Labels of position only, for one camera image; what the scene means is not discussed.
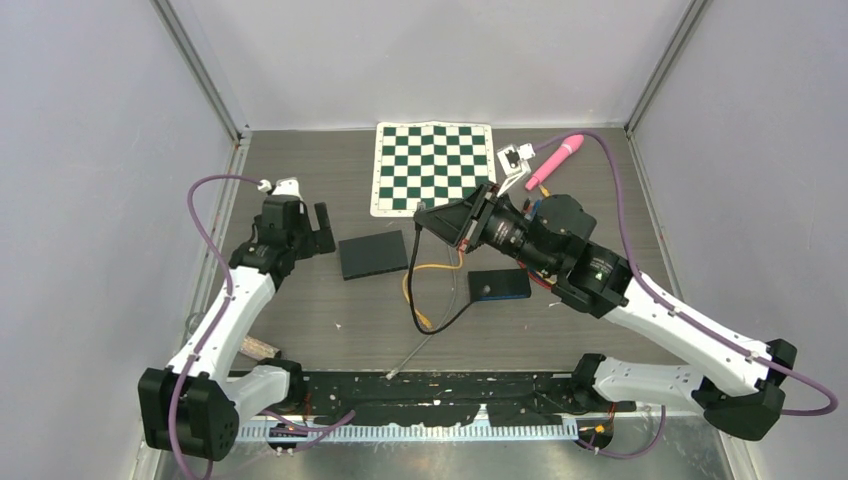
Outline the ribbed black network switch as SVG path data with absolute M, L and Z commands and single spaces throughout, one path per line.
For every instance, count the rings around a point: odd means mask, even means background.
M 472 303 L 527 299 L 532 295 L 527 271 L 521 268 L 470 271 L 467 282 Z

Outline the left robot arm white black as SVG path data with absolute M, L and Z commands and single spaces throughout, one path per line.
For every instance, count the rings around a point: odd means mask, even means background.
M 333 253 L 336 243 L 325 203 L 310 214 L 296 195 L 270 195 L 253 220 L 253 235 L 227 263 L 222 290 L 178 354 L 138 383 L 146 444 L 185 456 L 220 461 L 239 428 L 261 411 L 298 412 L 307 398 L 299 363 L 275 356 L 241 378 L 231 365 L 254 321 L 296 262 Z

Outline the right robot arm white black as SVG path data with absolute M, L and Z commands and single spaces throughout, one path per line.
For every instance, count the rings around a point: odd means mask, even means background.
M 659 404 L 700 414 L 748 441 L 761 440 L 780 418 L 781 385 L 796 348 L 724 328 L 634 271 L 624 257 L 591 240 L 596 221 L 573 197 L 547 197 L 526 215 L 486 183 L 462 200 L 418 210 L 414 221 L 459 251 L 494 248 L 548 279 L 564 305 L 637 332 L 677 356 L 675 365 L 582 356 L 570 385 L 580 408 Z

